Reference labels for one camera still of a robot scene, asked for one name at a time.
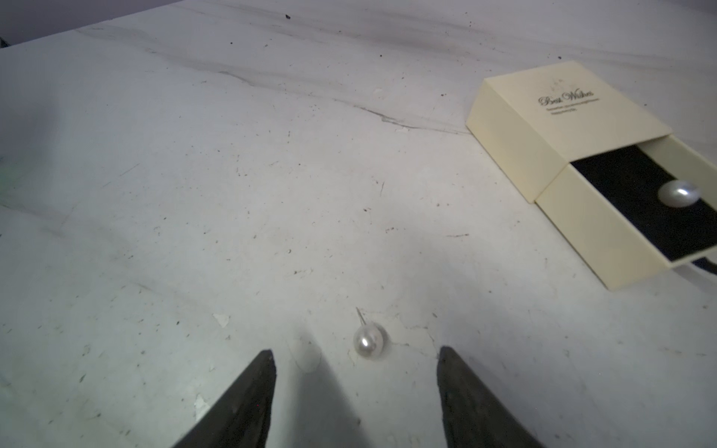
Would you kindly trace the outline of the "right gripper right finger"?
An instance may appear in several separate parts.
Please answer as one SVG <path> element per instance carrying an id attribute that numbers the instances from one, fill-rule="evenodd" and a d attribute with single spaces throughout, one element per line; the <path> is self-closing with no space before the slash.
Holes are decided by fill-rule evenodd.
<path id="1" fill-rule="evenodd" d="M 437 384 L 449 447 L 543 446 L 450 346 L 439 352 Z"/>

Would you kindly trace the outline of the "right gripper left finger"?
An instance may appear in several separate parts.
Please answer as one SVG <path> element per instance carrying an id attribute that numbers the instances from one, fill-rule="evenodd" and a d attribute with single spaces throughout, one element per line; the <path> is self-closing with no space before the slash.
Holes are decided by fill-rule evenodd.
<path id="1" fill-rule="evenodd" d="M 273 352 L 259 352 L 175 448 L 265 448 L 276 377 Z"/>

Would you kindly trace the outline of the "pearl earring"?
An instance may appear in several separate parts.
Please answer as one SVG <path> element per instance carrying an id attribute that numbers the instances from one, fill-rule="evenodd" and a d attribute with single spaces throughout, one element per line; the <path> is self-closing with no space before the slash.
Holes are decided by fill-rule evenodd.
<path id="1" fill-rule="evenodd" d="M 388 334 L 377 322 L 366 317 L 360 308 L 356 308 L 360 326 L 353 336 L 356 353 L 362 358 L 378 360 L 383 358 L 388 347 Z"/>
<path id="2" fill-rule="evenodd" d="M 674 179 L 659 188 L 657 198 L 667 207 L 685 208 L 700 201 L 701 191 L 696 185 L 686 180 Z"/>

